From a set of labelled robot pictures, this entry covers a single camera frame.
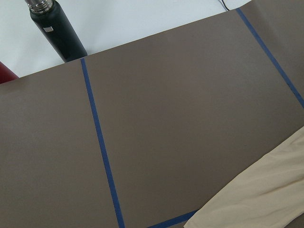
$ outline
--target blue line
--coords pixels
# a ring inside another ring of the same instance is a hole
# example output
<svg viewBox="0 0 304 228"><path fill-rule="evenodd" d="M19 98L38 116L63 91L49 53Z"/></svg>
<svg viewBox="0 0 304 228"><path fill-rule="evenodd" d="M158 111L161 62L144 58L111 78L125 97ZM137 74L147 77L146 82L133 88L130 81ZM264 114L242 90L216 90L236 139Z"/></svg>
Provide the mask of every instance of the blue line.
<svg viewBox="0 0 304 228"><path fill-rule="evenodd" d="M264 52L266 53L266 55L268 56L268 58L271 60L271 62L273 63L273 65L276 67L276 69L278 70L278 72L281 74L282 78L285 80L285 82L287 83L287 85L289 86L289 88L291 89L291 91L294 93L295 97L298 99L298 101L300 102L301 106L304 108L304 100L303 100L303 98L301 97L301 95L299 94L299 92L297 91L297 89L295 88L294 84L288 78L288 76L285 73L285 71L281 68L281 66L278 63L278 61L276 60L276 58L271 54L270 50L267 48L267 46L265 45L265 43L263 42L263 40L261 39L261 37L259 36L259 34L257 33L257 31L253 28L253 26L251 25L251 23L249 22L249 20L246 18L246 16L242 12L242 10L240 8L237 8L236 10L237 10L237 13L239 14L239 16L242 18L243 22L247 25L247 27L250 30L250 32L252 33L252 35L255 37L255 39L257 40L257 42L261 46L261 48L264 50Z"/></svg>
<svg viewBox="0 0 304 228"><path fill-rule="evenodd" d="M105 141L104 141L100 123L99 123L97 109L96 109L93 92L92 92L92 88L91 88L91 84L90 84L90 79L89 79L89 75L87 73L86 62L85 62L84 58L80 59L80 61L81 61L82 71L83 71L83 74L85 77L87 95L89 97L89 101L90 101L90 105L91 105L92 115L93 115L93 119L94 119L94 123L95 123L95 129L96 129L96 133L97 133L97 137L98 137L98 141L99 141L99 147L100 147L101 155L102 155L102 158L104 161L105 173L106 173L106 177L108 178L108 183L109 183L110 192L112 195L112 201L113 201L114 208L115 208L118 226L119 226L119 228L124 228L123 215L122 215L119 201L118 201L118 196L117 196L117 192L116 192L116 188L115 188L115 184L114 184L114 180L113 180L113 176L112 176L110 162L108 159L108 155L106 153L106 148L105 148L105 144L104 144Z"/></svg>
<svg viewBox="0 0 304 228"><path fill-rule="evenodd" d="M176 225L178 223L181 223L181 222L189 220L197 211L198 210L195 210L195 211L189 212L187 214L180 215L180 216L175 217L175 218L171 218L171 219L169 219L167 221L158 223L158 224L150 226L148 228L167 228L167 227Z"/></svg>

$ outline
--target wire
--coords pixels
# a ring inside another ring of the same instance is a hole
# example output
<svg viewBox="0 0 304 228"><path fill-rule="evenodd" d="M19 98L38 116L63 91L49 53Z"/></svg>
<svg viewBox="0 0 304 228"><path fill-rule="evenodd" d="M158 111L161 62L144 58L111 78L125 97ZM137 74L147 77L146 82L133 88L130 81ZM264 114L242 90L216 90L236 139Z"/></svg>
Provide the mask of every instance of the wire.
<svg viewBox="0 0 304 228"><path fill-rule="evenodd" d="M227 11L229 11L229 9L228 9L228 7L226 6L224 0L222 0L222 3L224 4L225 9L226 9Z"/></svg>

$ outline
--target beige cloth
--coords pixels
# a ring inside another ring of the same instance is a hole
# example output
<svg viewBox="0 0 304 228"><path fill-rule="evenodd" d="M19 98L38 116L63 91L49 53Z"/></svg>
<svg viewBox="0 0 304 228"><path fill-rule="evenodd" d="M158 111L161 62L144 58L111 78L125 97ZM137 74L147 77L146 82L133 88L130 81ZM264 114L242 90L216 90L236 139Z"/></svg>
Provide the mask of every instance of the beige cloth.
<svg viewBox="0 0 304 228"><path fill-rule="evenodd" d="M304 212L304 127L240 173L185 228L283 228Z"/></svg>

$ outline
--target silver lid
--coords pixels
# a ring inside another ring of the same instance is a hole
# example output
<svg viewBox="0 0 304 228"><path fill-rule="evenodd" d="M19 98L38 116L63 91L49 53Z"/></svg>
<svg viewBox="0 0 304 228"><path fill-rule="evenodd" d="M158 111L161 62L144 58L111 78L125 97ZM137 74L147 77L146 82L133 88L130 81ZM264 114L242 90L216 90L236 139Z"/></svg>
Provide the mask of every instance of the silver lid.
<svg viewBox="0 0 304 228"><path fill-rule="evenodd" d="M25 0L33 13L42 14L53 6L53 0Z"/></svg>

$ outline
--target thermos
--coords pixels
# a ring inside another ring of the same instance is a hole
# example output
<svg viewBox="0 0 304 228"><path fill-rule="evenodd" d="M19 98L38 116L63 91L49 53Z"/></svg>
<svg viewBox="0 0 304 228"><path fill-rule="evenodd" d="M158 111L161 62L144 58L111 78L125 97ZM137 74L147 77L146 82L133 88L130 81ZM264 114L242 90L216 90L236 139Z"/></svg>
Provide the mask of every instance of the thermos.
<svg viewBox="0 0 304 228"><path fill-rule="evenodd" d="M30 17L64 62L87 56L84 46L55 0L25 0Z"/></svg>

